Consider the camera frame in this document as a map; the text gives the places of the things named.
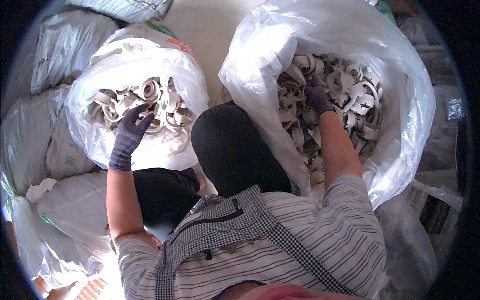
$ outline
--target black pants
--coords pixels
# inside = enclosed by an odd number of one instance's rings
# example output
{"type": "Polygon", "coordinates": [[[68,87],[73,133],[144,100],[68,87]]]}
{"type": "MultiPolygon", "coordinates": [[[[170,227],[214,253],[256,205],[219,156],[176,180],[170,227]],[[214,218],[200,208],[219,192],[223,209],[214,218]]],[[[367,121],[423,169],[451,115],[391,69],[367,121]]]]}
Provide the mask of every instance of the black pants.
{"type": "MultiPolygon", "coordinates": [[[[291,192],[287,174],[247,113],[228,102],[205,111],[192,128],[192,145],[218,194],[231,197],[255,184],[263,192],[291,192]]],[[[191,168],[133,172],[145,226],[164,241],[201,198],[191,168]]]]}

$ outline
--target gloved hand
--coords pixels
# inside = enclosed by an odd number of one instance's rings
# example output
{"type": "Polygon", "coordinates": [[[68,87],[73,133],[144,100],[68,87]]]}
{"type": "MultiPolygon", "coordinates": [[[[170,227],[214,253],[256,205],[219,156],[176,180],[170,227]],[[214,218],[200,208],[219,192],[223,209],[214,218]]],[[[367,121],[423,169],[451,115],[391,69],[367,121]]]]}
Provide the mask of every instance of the gloved hand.
{"type": "Polygon", "coordinates": [[[147,103],[137,106],[120,121],[110,163],[108,164],[110,168],[120,171],[130,171],[132,169],[132,153],[140,144],[145,131],[155,117],[154,114],[149,114],[140,124],[135,125],[135,122],[140,118],[139,114],[147,108],[147,103]]]}
{"type": "Polygon", "coordinates": [[[335,111],[333,104],[328,101],[324,88],[319,81],[308,81],[305,87],[305,94],[307,95],[307,103],[310,104],[318,116],[326,111],[335,111]]]}

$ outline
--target pile of plastic parts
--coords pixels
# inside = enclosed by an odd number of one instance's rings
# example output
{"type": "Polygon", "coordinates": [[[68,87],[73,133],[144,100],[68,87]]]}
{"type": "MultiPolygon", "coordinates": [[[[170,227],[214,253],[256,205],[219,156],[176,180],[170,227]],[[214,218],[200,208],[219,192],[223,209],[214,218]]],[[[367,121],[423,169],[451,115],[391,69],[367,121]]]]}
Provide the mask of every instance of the pile of plastic parts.
{"type": "Polygon", "coordinates": [[[313,188],[324,182],[325,175],[318,116],[305,101],[304,89],[310,80],[318,81],[334,104],[361,162],[372,155],[378,140],[383,89],[370,67],[332,54],[295,56],[279,75],[278,116],[309,169],[313,188]]]}
{"type": "Polygon", "coordinates": [[[146,133],[160,131],[163,127],[177,134],[192,124],[192,112],[177,93],[171,77],[152,77],[142,84],[122,91],[100,90],[94,96],[91,116],[105,122],[106,128],[115,128],[127,113],[144,103],[148,109],[140,114],[137,123],[149,114],[155,118],[146,133]]]}

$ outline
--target person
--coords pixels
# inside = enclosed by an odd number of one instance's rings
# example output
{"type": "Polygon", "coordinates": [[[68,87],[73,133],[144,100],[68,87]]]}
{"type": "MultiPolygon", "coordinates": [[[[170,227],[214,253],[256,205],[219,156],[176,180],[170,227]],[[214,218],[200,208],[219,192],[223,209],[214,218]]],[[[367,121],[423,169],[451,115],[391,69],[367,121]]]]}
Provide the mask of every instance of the person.
{"type": "Polygon", "coordinates": [[[317,82],[323,199],[300,197],[246,112],[233,102],[202,113],[191,139],[218,195],[197,195],[192,169],[131,171],[152,121],[146,104],[121,121],[107,179],[107,212],[125,298],[371,298],[385,264],[360,161],[317,82]],[[161,251],[144,225],[163,241],[161,251]]]}

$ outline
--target white striped shirt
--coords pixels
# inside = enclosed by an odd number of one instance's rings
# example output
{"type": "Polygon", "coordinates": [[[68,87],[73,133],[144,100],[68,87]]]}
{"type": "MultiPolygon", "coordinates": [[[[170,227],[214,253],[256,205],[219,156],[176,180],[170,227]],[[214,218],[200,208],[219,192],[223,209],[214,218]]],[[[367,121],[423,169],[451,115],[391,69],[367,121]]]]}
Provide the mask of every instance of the white striped shirt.
{"type": "MultiPolygon", "coordinates": [[[[323,202],[285,192],[262,193],[268,210],[344,286],[371,297],[385,264],[384,240],[365,182],[354,175],[337,179],[323,202]]],[[[144,242],[127,238],[117,245],[126,300],[154,299],[159,256],[144,242]]],[[[175,271],[177,299],[211,299],[246,280],[296,284],[312,291],[325,286],[270,241],[244,241],[235,253],[197,253],[175,271]]]]}

